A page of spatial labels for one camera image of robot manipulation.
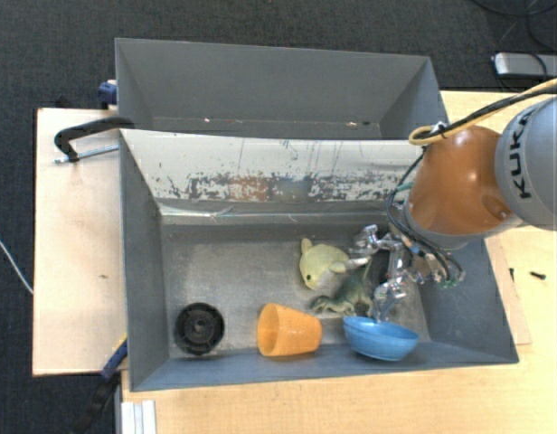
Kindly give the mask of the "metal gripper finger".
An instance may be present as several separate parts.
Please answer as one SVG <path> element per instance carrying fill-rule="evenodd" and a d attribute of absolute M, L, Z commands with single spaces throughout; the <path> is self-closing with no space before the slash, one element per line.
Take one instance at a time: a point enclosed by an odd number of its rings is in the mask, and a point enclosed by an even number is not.
<path fill-rule="evenodd" d="M 395 281 L 380 284 L 373 292 L 373 318 L 378 323 L 385 322 L 391 310 L 406 296 L 401 285 Z"/>
<path fill-rule="evenodd" d="M 364 227 L 354 236 L 347 253 L 350 259 L 346 262 L 349 269 L 357 269 L 367 265 L 380 251 L 392 251 L 392 240 L 385 235 L 378 236 L 378 227 L 373 224 Z"/>

